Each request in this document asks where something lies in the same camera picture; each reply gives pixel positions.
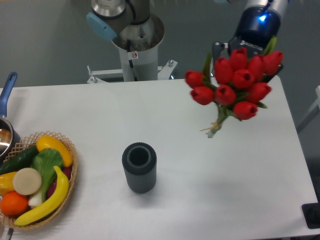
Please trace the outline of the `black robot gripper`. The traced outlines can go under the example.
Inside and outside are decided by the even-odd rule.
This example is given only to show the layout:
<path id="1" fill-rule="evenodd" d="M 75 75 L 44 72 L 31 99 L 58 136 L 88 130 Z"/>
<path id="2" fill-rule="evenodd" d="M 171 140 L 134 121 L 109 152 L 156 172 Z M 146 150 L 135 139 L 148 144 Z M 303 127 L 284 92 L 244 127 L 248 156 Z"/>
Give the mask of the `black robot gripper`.
<path id="1" fill-rule="evenodd" d="M 247 7 L 232 39 L 229 42 L 216 41 L 212 44 L 212 76 L 216 76 L 216 61 L 220 57 L 228 59 L 234 50 L 245 48 L 249 58 L 263 54 L 271 38 L 277 35 L 280 25 L 281 17 L 270 5 Z M 283 68 L 281 63 L 274 74 L 264 75 L 261 82 L 269 83 Z"/>

